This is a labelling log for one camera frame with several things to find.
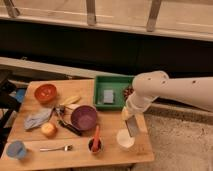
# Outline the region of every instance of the white container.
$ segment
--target white container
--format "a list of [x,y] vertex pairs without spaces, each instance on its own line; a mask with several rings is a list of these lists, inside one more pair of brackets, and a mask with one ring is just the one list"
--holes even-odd
[[116,140],[123,150],[128,150],[135,144],[135,138],[130,137],[127,129],[119,130],[116,136]]

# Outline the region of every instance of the bowl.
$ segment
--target bowl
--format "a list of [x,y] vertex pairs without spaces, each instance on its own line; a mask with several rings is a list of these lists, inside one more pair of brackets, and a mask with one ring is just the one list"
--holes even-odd
[[39,86],[34,96],[40,103],[48,103],[52,101],[57,95],[56,87],[53,84],[43,84]]
[[87,131],[96,126],[97,111],[87,105],[77,107],[71,114],[71,123],[81,131]]

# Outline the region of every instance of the green tray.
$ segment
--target green tray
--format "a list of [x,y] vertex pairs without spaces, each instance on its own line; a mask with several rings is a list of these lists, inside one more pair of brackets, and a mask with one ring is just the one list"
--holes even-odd
[[[123,90],[132,84],[133,76],[96,76],[93,104],[98,110],[121,110],[125,105]],[[103,103],[103,91],[114,91],[114,103]]]

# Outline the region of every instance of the table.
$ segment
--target table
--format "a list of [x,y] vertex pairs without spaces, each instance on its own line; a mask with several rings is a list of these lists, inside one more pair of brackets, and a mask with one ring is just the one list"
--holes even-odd
[[[121,111],[98,111],[98,123],[100,124],[100,135],[104,144],[103,151],[97,155],[92,155],[88,150],[88,142],[94,134],[94,130],[86,131],[82,137],[57,125],[57,116],[51,117],[51,122],[55,122],[58,127],[56,136],[48,139],[42,135],[40,129],[30,132],[24,130],[24,119],[35,113],[43,106],[34,97],[35,89],[44,83],[54,84],[58,91],[55,101],[45,107],[60,104],[72,95],[80,95],[80,105],[93,106],[94,80],[62,80],[62,81],[36,81],[31,82],[26,91],[26,95],[17,118],[12,126],[8,142],[0,160],[0,170],[40,170],[53,168],[74,168],[87,166],[105,166],[148,162],[154,160],[149,135],[143,115],[137,116],[141,134],[136,138],[134,147],[131,150],[122,150],[116,142],[116,134],[120,129],[125,129],[126,125],[121,119]],[[64,118],[70,121],[71,111],[67,111]],[[11,159],[6,155],[8,145],[15,140],[24,142],[28,149],[24,159]],[[39,152],[42,147],[60,147],[72,144],[74,149],[70,152]]]

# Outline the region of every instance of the purple bowl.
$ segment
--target purple bowl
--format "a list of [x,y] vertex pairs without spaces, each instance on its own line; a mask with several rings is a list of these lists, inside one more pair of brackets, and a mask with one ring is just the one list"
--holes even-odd
[[71,123],[81,131],[87,131],[96,126],[97,111],[91,106],[79,106],[71,114]]

